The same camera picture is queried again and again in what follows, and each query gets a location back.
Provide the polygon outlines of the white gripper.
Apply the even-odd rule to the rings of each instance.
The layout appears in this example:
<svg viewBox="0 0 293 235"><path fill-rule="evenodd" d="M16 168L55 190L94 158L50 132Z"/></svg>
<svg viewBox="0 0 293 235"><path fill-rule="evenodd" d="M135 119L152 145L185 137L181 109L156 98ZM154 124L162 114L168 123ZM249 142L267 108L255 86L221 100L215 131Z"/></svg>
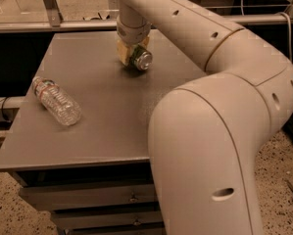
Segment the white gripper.
<svg viewBox="0 0 293 235"><path fill-rule="evenodd" d="M142 47L148 47L150 29L151 25L149 23L139 27L130 27L121 21L121 17L117 17L117 33L120 37L117 42L117 52L119 60L123 65L127 66L129 64L133 53L133 47L131 45L141 42Z"/></svg>

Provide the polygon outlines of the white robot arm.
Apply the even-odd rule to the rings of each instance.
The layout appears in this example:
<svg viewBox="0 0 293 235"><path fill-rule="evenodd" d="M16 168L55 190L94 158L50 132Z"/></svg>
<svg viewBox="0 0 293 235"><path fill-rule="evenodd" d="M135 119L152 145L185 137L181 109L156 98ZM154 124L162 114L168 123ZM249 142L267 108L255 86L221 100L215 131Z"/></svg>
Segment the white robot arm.
<svg viewBox="0 0 293 235"><path fill-rule="evenodd" d="M148 130L168 235L263 235L255 157L293 113L293 65L238 23L188 0L119 0L126 44L158 29L205 76L169 92Z"/></svg>

